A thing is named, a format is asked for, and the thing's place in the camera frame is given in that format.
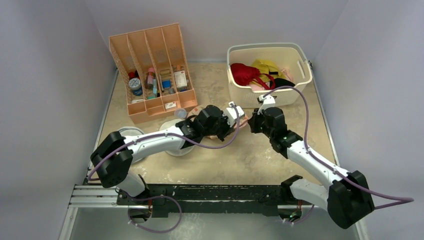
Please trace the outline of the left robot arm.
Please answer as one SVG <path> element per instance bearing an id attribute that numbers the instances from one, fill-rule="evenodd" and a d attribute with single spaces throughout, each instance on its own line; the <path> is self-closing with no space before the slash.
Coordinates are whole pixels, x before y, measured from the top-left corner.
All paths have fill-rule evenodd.
<path id="1" fill-rule="evenodd" d="M 104 188 L 118 187 L 142 205 L 148 201 L 149 191 L 143 178 L 131 172 L 132 163 L 165 151 L 203 147 L 201 141 L 210 136 L 224 141 L 231 133 L 238 133 L 244 116 L 242 108 L 230 102 L 225 110 L 208 105 L 198 114 L 156 132 L 135 136 L 111 132 L 90 156 L 93 170 L 88 180 L 97 174 Z"/>

